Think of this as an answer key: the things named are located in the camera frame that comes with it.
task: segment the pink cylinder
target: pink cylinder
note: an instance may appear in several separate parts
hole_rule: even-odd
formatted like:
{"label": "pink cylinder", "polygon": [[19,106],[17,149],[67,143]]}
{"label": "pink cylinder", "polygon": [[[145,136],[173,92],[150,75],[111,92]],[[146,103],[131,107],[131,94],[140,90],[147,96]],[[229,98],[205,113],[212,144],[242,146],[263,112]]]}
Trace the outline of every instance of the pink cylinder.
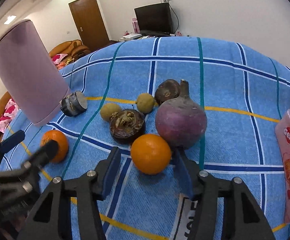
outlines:
{"label": "pink cylinder", "polygon": [[47,124],[69,93],[31,20],[13,25],[0,38],[0,78],[35,126]]}

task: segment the silver bolt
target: silver bolt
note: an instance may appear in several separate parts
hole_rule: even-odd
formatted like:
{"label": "silver bolt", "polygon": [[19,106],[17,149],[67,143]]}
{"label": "silver bolt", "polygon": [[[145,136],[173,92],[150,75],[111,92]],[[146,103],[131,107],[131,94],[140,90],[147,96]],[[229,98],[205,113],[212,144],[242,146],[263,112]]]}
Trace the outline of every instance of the silver bolt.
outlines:
{"label": "silver bolt", "polygon": [[208,176],[208,172],[207,171],[200,171],[199,175],[202,177],[207,177]]}
{"label": "silver bolt", "polygon": [[61,180],[62,180],[61,177],[55,177],[53,179],[53,183],[57,184],[57,183],[61,182]]}
{"label": "silver bolt", "polygon": [[23,164],[24,168],[29,169],[31,167],[31,163],[29,161]]}
{"label": "silver bolt", "polygon": [[88,171],[88,172],[86,173],[86,175],[87,175],[88,177],[94,177],[94,176],[96,175],[96,171],[94,171],[94,170],[90,170],[90,171]]}
{"label": "silver bolt", "polygon": [[23,184],[23,189],[27,192],[30,193],[33,189],[32,185],[27,181]]}
{"label": "silver bolt", "polygon": [[241,184],[243,182],[243,180],[239,177],[234,177],[234,182],[237,184]]}

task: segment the orange fruit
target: orange fruit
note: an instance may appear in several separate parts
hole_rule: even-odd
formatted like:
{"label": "orange fruit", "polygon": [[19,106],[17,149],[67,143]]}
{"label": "orange fruit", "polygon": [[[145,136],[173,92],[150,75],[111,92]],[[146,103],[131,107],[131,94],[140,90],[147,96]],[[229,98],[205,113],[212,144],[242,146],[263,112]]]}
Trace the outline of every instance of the orange fruit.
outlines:
{"label": "orange fruit", "polygon": [[156,134],[144,134],[132,144],[131,157],[143,173],[155,175],[162,172],[171,159],[168,143]]}
{"label": "orange fruit", "polygon": [[53,163],[59,163],[65,159],[68,152],[68,141],[66,136],[58,130],[50,130],[43,134],[41,139],[41,147],[45,145],[49,140],[57,141],[58,152],[54,159],[51,160]]}

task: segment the brown door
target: brown door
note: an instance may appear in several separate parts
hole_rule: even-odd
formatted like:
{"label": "brown door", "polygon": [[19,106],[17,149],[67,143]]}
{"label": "brown door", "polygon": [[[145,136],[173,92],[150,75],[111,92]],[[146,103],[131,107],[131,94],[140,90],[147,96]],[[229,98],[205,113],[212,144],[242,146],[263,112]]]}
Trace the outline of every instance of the brown door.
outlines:
{"label": "brown door", "polygon": [[95,51],[109,44],[108,35],[96,0],[69,3],[74,22],[84,45]]}

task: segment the checkered cloth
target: checkered cloth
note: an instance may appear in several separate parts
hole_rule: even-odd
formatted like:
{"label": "checkered cloth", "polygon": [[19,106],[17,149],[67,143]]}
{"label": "checkered cloth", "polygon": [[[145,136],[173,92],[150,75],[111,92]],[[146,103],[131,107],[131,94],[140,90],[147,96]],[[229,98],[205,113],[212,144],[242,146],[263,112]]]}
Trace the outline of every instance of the checkered cloth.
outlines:
{"label": "checkered cloth", "polygon": [[[13,131],[26,132],[24,143],[31,152],[39,147],[42,134],[48,130],[57,129],[67,136],[70,145],[67,159],[45,167],[51,177],[79,177],[105,159],[112,146],[121,148],[121,166],[112,192],[99,202],[100,213],[109,218],[103,222],[108,239],[185,239],[188,233],[183,232],[188,229],[179,228],[186,219],[190,221],[190,212],[184,218],[186,196],[180,194],[173,167],[168,166],[156,176],[140,173],[131,160],[130,147],[111,138],[109,124],[97,112],[104,97],[136,100],[140,93],[154,95],[158,85],[169,78],[187,80],[191,98],[204,103],[206,109],[205,142],[200,141],[187,150],[187,157],[198,162],[200,151],[205,149],[207,171],[229,180],[241,177],[270,226],[275,228],[283,223],[285,178],[274,128],[290,108],[290,68],[238,43],[168,37],[114,44],[66,66],[60,73],[72,91],[98,97],[88,101],[87,111],[77,117],[66,117],[59,112],[41,129],[20,111],[10,127]],[[131,108],[128,103],[118,104]],[[157,133],[156,111],[146,116],[146,133]],[[69,161],[80,132],[93,115]],[[24,147],[18,145],[5,155],[0,171],[18,168],[27,157]],[[48,183],[41,174],[41,189]],[[222,213],[223,201],[219,199],[215,239],[220,239]],[[120,223],[108,223],[113,220]],[[74,204],[72,231],[73,239],[79,239]],[[287,226],[276,231],[275,237],[285,240],[289,233]]]}

